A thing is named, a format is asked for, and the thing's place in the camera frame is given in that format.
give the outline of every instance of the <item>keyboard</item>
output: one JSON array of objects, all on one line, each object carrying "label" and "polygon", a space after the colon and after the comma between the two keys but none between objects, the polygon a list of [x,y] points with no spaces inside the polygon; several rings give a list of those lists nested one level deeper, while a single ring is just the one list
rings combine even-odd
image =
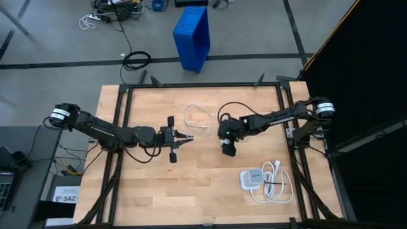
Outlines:
[{"label": "keyboard", "polygon": [[6,210],[11,198],[14,172],[0,170],[0,211]]}]

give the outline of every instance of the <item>blue crate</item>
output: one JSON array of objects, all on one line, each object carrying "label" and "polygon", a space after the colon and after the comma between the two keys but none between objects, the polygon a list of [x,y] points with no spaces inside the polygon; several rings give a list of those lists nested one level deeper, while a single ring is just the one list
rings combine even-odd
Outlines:
[{"label": "blue crate", "polygon": [[187,7],[173,35],[183,68],[199,73],[210,49],[207,8]]}]

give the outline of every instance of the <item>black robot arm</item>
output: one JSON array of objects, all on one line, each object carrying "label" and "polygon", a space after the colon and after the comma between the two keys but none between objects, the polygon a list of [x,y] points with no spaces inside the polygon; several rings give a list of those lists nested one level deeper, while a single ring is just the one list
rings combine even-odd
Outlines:
[{"label": "black robot arm", "polygon": [[[316,110],[314,113],[307,109],[312,104]],[[310,136],[319,128],[329,125],[333,120],[335,109],[329,99],[316,97],[308,101],[298,101],[293,107],[270,114],[251,114],[241,116],[239,119],[232,118],[224,113],[219,118],[217,136],[221,140],[222,152],[228,156],[236,155],[235,142],[243,140],[247,136],[258,135],[268,127],[295,119],[307,120],[301,128],[288,129],[287,136],[294,139],[299,148],[309,145]]]},{"label": "black robot arm", "polygon": [[174,129],[173,116],[167,118],[168,125],[160,127],[158,133],[153,127],[117,127],[86,111],[81,111],[78,105],[68,103],[55,105],[55,109],[48,119],[57,129],[69,131],[76,129],[97,139],[102,149],[107,151],[121,151],[137,145],[144,149],[170,147],[172,163],[177,162],[176,149],[180,145],[192,141],[192,139],[176,141],[176,138],[187,138],[187,136]]}]

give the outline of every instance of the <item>gray floor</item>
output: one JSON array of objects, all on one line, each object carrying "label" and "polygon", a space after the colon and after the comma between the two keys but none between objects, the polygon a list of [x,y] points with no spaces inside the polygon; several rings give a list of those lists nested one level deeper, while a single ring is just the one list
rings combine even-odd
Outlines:
[{"label": "gray floor", "polygon": [[[317,51],[353,2],[289,0],[306,53]],[[24,0],[2,3],[17,15]],[[21,19],[30,35],[15,31],[0,65],[122,59],[128,45],[123,34],[112,28],[119,28],[117,22],[93,22],[94,30],[79,28],[78,20],[90,12],[87,0],[31,0]],[[172,30],[182,12],[183,8],[174,8],[170,0],[164,13],[146,10],[138,21],[125,21],[133,49],[146,51],[153,58],[177,57]],[[208,15],[209,55],[298,53],[282,0],[235,0],[225,11],[208,8]],[[0,45],[11,28],[11,22],[0,14]],[[150,64],[146,69],[162,82],[184,83],[255,81],[261,73],[265,80],[275,81],[278,74],[296,77],[301,68],[300,59],[251,59],[207,61],[200,74],[183,70],[178,62]],[[117,65],[0,70],[0,125],[39,125],[54,104],[61,102],[77,103],[94,113],[101,86],[121,83],[119,69]],[[124,73],[129,82],[137,82],[139,74]],[[86,140],[78,132],[65,132],[61,143],[86,149]],[[77,165],[76,161],[67,163]]]}]

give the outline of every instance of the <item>wooden table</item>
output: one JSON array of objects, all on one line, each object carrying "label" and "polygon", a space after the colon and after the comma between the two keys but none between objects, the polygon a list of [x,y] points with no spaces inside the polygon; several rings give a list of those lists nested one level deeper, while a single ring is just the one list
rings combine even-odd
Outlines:
[{"label": "wooden table", "polygon": [[[305,82],[292,82],[291,90],[294,101],[308,99]],[[102,87],[97,117],[113,122],[117,95],[118,85]],[[125,101],[124,97],[119,122],[123,119]],[[125,155],[115,225],[281,223],[288,222],[290,217],[301,220],[296,196],[288,204],[258,204],[248,191],[241,189],[238,178],[240,172],[260,168],[267,161],[280,160],[281,170],[288,172],[292,180],[293,175],[282,125],[272,126],[256,137],[247,137],[236,143],[236,157],[222,154],[217,138],[216,114],[220,106],[230,101],[243,102],[259,113],[279,110],[275,87],[134,90],[129,127],[147,125],[158,130],[161,126],[166,126],[168,116],[174,115],[176,129],[184,132],[184,108],[194,102],[212,114],[214,128],[209,137],[196,136],[193,142],[182,145],[178,150],[177,163],[169,162],[168,148],[163,148],[162,154],[147,164],[137,163]],[[223,112],[231,113],[236,118],[251,114],[248,109],[238,104],[226,106]],[[189,109],[188,120],[199,125],[210,125],[208,115],[195,108]],[[312,139],[311,145],[323,150],[321,141]],[[97,149],[90,152],[86,164],[90,163],[98,152]],[[148,159],[141,148],[130,149],[130,152],[141,160]],[[306,149],[306,154],[315,191],[336,215],[341,216],[327,160],[312,149]],[[74,215],[75,222],[82,219],[99,196],[105,162],[106,154],[103,154],[83,176]],[[262,199],[262,191],[255,193]],[[287,198],[289,188],[286,188],[281,199]],[[305,203],[307,214],[312,216],[307,195]],[[107,221],[107,214],[104,214],[104,218]]]}]

